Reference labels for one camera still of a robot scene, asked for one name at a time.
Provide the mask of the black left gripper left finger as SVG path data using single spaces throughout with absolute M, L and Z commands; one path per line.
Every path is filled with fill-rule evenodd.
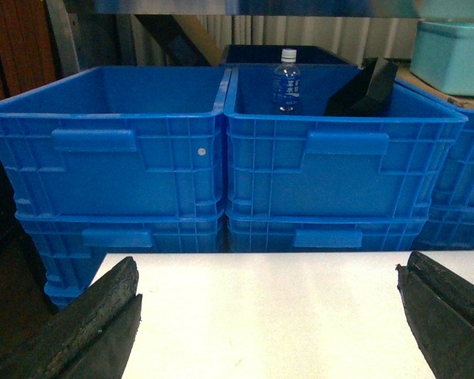
M 0 358 L 0 378 L 120 378 L 141 322 L 139 272 L 123 258 L 34 336 Z

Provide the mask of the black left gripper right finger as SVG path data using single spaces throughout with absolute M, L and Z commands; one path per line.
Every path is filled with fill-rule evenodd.
M 437 378 L 474 378 L 474 284 L 420 251 L 397 265 L 416 343 Z

